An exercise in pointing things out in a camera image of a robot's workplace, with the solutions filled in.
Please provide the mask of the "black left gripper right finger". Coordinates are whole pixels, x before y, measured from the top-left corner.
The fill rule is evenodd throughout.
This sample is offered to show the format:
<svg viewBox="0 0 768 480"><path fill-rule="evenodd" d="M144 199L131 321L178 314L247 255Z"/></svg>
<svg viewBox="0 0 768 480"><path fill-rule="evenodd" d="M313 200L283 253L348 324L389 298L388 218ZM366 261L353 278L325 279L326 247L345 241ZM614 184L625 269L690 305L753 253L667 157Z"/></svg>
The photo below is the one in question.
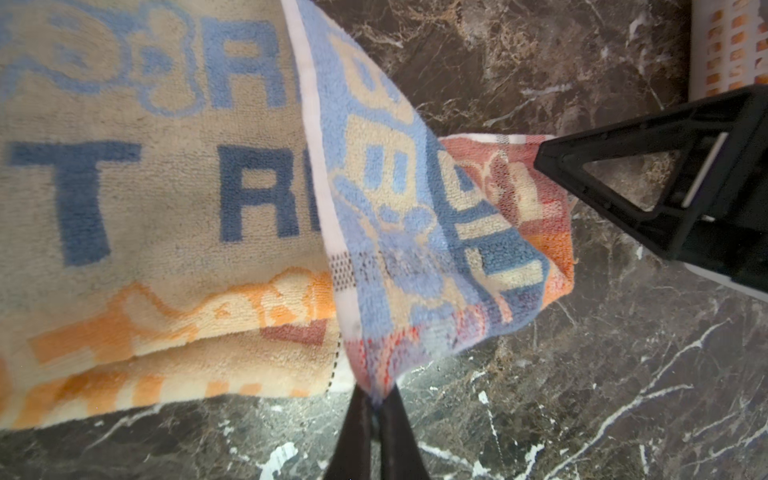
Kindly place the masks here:
<svg viewBox="0 0 768 480"><path fill-rule="evenodd" d="M381 445L381 478L430 480L397 386L376 408L376 419Z"/></svg>

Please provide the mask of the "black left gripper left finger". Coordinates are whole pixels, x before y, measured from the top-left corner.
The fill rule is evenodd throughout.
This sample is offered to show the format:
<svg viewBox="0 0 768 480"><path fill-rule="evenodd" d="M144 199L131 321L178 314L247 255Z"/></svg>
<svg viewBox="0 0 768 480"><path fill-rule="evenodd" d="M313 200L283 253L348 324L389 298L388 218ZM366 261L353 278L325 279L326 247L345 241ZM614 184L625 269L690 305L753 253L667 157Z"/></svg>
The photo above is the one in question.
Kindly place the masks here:
<svg viewBox="0 0 768 480"><path fill-rule="evenodd" d="M369 395L356 385L334 453L325 470L325 480L369 480L372 442L378 420Z"/></svg>

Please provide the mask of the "striped rabbit text towel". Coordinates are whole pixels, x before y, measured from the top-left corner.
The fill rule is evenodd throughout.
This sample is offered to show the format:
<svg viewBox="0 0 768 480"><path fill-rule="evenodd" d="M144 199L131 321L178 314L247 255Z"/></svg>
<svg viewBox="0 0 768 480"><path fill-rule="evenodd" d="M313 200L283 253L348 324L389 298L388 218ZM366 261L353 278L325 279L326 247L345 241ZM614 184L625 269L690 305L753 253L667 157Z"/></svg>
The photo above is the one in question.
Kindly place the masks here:
<svg viewBox="0 0 768 480"><path fill-rule="evenodd" d="M309 1L1 5L1 426L384 398L571 292L541 138L438 138Z"/></svg>

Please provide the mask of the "white plastic basket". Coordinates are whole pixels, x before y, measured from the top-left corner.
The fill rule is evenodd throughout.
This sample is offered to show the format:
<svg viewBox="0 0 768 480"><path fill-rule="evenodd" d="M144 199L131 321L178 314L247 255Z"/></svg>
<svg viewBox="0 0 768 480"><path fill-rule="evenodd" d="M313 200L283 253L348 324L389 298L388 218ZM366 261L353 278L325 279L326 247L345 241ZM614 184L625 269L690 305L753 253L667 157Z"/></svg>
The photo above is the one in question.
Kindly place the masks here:
<svg viewBox="0 0 768 480"><path fill-rule="evenodd" d="M688 99L767 83L767 3L692 3Z"/></svg>

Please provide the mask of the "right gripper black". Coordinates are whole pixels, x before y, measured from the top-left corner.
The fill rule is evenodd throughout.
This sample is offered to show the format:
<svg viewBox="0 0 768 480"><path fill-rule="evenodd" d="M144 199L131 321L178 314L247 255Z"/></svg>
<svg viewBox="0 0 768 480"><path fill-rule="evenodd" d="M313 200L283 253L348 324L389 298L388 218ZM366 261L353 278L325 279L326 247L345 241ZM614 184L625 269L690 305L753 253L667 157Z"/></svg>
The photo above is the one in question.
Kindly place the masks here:
<svg viewBox="0 0 768 480"><path fill-rule="evenodd" d="M658 256L767 300L767 88L544 142L536 170Z"/></svg>

